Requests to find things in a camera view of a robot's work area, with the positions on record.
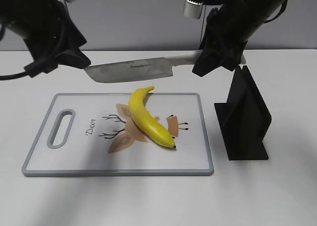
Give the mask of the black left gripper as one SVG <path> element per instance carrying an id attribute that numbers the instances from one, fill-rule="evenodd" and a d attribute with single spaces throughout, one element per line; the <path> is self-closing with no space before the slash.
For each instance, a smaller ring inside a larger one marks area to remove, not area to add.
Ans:
<path id="1" fill-rule="evenodd" d="M 59 65 L 84 69 L 90 59 L 80 51 L 86 39 L 75 26 L 64 5 L 57 0 L 37 0 L 39 7 L 31 15 L 35 19 L 32 36 L 24 42 L 34 62 L 24 67 L 27 75 L 48 74 Z"/>

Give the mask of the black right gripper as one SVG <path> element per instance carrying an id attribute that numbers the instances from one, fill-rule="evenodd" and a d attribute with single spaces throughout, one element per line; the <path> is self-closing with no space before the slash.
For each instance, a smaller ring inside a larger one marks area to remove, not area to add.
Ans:
<path id="1" fill-rule="evenodd" d="M 206 19 L 205 33 L 200 44 L 202 53 L 192 72 L 203 77 L 218 67 L 233 71 L 240 63 L 247 41 L 240 37 L 248 5 L 227 3 L 212 8 Z"/>

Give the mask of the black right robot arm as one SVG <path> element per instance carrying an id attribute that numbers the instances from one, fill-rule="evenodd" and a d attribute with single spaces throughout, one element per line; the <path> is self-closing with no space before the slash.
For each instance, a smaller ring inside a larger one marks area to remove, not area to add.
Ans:
<path id="1" fill-rule="evenodd" d="M 249 38 L 277 9 L 278 18 L 288 0 L 190 0 L 195 4 L 210 5 L 205 33 L 200 44 L 202 51 L 192 72 L 200 77 L 218 67 L 233 71 L 239 66 Z"/>

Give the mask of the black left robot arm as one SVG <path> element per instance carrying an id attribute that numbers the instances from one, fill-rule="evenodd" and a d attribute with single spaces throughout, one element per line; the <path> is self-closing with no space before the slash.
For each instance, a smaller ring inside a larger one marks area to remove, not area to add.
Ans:
<path id="1" fill-rule="evenodd" d="M 17 34 L 33 58 L 23 72 L 2 75 L 2 81 L 48 74 L 59 65 L 84 69 L 91 64 L 80 50 L 87 41 L 67 10 L 74 1 L 0 0 L 0 36 L 6 30 Z"/>

